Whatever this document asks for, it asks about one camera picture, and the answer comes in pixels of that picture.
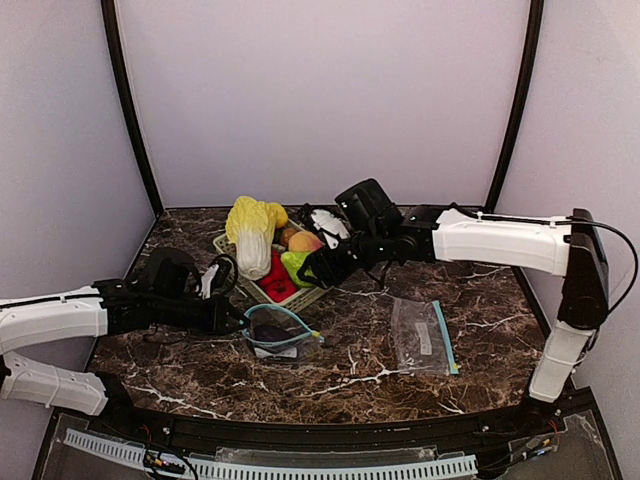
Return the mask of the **purple eggplant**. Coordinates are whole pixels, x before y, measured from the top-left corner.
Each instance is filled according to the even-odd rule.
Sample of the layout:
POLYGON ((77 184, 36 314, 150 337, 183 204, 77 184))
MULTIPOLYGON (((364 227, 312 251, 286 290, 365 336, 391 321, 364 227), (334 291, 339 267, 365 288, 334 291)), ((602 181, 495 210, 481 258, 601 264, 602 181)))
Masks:
POLYGON ((289 344, 293 336, 285 329, 273 325, 257 325, 253 330, 252 341, 255 345, 276 348, 289 344))

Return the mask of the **clear zip bag blue zipper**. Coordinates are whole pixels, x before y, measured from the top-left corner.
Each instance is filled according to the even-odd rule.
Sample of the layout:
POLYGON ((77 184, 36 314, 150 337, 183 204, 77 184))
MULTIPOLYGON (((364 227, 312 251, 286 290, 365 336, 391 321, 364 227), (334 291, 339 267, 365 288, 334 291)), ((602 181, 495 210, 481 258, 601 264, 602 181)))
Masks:
POLYGON ((324 336, 285 307, 258 304, 244 316, 248 321, 242 331, 244 343, 259 361, 300 364, 317 356, 324 346, 324 336))

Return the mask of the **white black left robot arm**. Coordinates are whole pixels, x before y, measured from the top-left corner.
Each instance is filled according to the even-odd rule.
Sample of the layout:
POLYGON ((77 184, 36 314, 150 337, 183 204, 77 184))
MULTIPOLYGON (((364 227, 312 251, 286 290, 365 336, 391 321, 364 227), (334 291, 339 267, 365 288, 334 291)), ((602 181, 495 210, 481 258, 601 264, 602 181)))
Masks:
POLYGON ((157 248, 144 268, 124 279, 106 279, 48 296, 1 304, 1 396, 99 416, 131 402, 111 374, 74 372, 19 354, 19 349, 80 337, 116 336, 167 325, 211 336, 248 327, 223 290, 235 264, 218 257, 200 273, 194 258, 157 248))

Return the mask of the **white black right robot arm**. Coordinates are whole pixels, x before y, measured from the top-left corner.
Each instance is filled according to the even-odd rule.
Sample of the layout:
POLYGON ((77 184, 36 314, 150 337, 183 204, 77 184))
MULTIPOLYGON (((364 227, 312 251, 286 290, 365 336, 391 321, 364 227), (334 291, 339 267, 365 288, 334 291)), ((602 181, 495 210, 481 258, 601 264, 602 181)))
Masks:
POLYGON ((355 271, 407 261, 473 261, 529 268, 563 278, 557 321, 528 387, 554 402, 588 340, 609 315, 608 264, 589 211, 569 217, 508 217, 449 206, 418 205, 403 214, 377 180, 363 180, 335 199, 353 233, 309 254, 298 271, 327 289, 355 271))

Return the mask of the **pale green plastic basket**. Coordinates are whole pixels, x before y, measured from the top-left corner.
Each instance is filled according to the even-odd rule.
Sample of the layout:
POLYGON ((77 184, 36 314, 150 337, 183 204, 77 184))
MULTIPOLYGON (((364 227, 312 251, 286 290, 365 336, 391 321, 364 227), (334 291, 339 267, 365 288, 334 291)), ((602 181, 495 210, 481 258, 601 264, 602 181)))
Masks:
MULTIPOLYGON (((308 231, 306 228, 304 228, 302 225, 292 221, 289 219, 287 225, 284 228, 295 228, 298 231, 308 231)), ((276 229, 275 228, 275 232, 274 232, 274 238, 272 241, 272 245, 271 245, 271 251, 272 250, 276 250, 278 251, 280 254, 289 251, 288 247, 285 248, 284 246, 282 246, 279 243, 279 239, 280 239, 280 234, 282 232, 282 230, 284 228, 281 229, 276 229)), ((230 244, 227 236, 226 236, 226 224, 225 224, 225 233, 216 237, 213 240, 213 244, 216 247, 216 249, 218 250, 218 252, 220 253, 225 253, 225 254, 229 254, 232 257, 235 258, 236 260, 236 249, 235 246, 230 244)), ((313 303, 315 300, 317 300, 319 297, 321 297, 323 295, 323 292, 319 289, 319 288, 298 288, 298 291, 291 296, 289 299, 287 299, 284 302, 281 303, 274 303, 273 301, 271 301, 267 295, 261 290, 261 288, 258 286, 257 281, 251 281, 248 280, 244 277, 242 277, 239 274, 239 283, 240 285, 245 288, 247 291, 249 291, 249 293, 256 299, 256 301, 258 302, 264 302, 264 303, 269 303, 269 304, 275 304, 275 305, 279 305, 279 306, 286 306, 289 307, 295 311, 299 311, 302 310, 304 308, 306 308, 308 305, 310 305, 311 303, 313 303)))

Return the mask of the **orange pink peach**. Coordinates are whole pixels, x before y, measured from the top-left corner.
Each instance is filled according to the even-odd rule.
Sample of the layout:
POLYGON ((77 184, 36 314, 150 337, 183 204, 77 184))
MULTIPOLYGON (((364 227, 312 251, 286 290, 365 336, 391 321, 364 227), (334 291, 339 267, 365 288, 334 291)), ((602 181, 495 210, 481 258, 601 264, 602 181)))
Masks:
POLYGON ((323 246, 324 243, 309 231, 298 231, 288 241, 288 250, 291 252, 315 252, 323 246))

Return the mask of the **brown potato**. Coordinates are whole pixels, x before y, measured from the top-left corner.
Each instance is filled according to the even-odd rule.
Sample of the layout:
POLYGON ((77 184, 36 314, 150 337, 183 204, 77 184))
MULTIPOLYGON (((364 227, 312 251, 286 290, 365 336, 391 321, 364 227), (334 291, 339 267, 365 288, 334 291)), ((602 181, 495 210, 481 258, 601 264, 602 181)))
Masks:
POLYGON ((279 243, 285 248, 287 248, 291 237, 294 236, 296 233, 297 233, 297 230, 295 228, 291 228, 291 227, 284 228, 280 234, 279 243))

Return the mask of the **red bell pepper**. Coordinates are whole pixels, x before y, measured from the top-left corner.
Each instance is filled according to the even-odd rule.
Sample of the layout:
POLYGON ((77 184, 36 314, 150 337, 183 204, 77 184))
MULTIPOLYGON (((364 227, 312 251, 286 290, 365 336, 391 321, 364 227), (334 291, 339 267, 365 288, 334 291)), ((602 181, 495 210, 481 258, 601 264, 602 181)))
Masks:
POLYGON ((258 280, 257 284, 274 303, 284 302, 298 291, 281 261, 281 254, 276 250, 271 251, 269 273, 258 280))

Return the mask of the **yellow lemon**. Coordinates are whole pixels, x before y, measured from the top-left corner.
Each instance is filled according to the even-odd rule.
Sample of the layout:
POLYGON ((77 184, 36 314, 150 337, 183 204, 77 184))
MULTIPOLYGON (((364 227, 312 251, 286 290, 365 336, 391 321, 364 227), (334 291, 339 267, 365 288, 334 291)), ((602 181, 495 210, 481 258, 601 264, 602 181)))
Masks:
POLYGON ((275 228, 276 229, 284 228, 289 221, 289 216, 285 208, 276 202, 270 202, 268 206, 275 218, 275 228))

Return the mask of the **yellow napa cabbage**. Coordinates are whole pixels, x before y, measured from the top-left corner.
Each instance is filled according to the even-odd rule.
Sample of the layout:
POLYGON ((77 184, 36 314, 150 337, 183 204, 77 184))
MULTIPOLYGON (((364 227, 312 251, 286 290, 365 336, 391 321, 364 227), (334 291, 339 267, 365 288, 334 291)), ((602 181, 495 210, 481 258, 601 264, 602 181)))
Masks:
POLYGON ((276 220, 272 205, 248 196, 236 199, 227 216, 226 236, 235 246, 242 277, 257 281, 270 272, 276 220))

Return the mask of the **black front rail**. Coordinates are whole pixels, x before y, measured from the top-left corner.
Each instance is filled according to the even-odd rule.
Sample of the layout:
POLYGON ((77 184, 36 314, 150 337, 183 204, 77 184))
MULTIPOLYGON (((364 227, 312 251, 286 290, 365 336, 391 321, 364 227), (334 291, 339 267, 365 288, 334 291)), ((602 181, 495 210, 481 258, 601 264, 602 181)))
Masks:
POLYGON ((109 407, 90 424, 103 432, 184 452, 222 447, 353 452, 434 446, 441 452, 476 453, 504 450, 512 440, 552 433, 564 425, 557 414, 518 405, 418 421, 293 425, 189 417, 124 404, 109 407))

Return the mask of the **black frame post left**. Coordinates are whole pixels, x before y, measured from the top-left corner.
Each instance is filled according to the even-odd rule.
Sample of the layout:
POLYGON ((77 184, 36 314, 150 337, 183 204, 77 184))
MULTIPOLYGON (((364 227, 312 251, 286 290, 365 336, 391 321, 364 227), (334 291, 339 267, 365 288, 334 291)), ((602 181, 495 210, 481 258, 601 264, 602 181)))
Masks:
POLYGON ((154 217, 159 218, 164 213, 165 208, 152 171, 134 104, 120 36, 116 2, 114 0, 102 0, 100 6, 111 69, 136 167, 154 217))

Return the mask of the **black frame post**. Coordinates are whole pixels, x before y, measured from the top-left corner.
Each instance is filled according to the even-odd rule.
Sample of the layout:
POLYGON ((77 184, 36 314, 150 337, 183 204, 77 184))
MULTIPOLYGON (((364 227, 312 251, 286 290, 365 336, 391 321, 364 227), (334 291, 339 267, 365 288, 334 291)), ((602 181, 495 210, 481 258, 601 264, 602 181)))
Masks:
POLYGON ((120 36, 116 2, 114 0, 102 0, 100 6, 111 69, 136 167, 154 217, 159 218, 164 213, 165 208, 152 171, 134 104, 120 36))
POLYGON ((512 105, 492 181, 484 203, 485 211, 494 212, 498 206, 511 165, 534 72, 542 29, 544 4, 544 0, 531 0, 529 2, 526 32, 512 105))

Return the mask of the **black frame post right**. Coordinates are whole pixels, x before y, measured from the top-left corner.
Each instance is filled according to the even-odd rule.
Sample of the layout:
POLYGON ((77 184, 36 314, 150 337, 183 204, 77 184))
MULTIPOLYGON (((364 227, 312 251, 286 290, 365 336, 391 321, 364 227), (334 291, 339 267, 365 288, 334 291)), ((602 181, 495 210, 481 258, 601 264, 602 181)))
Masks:
POLYGON ((544 0, 531 0, 529 2, 526 32, 512 105, 492 181, 484 203, 485 211, 494 212, 498 206, 511 165, 534 72, 542 29, 544 4, 544 0))

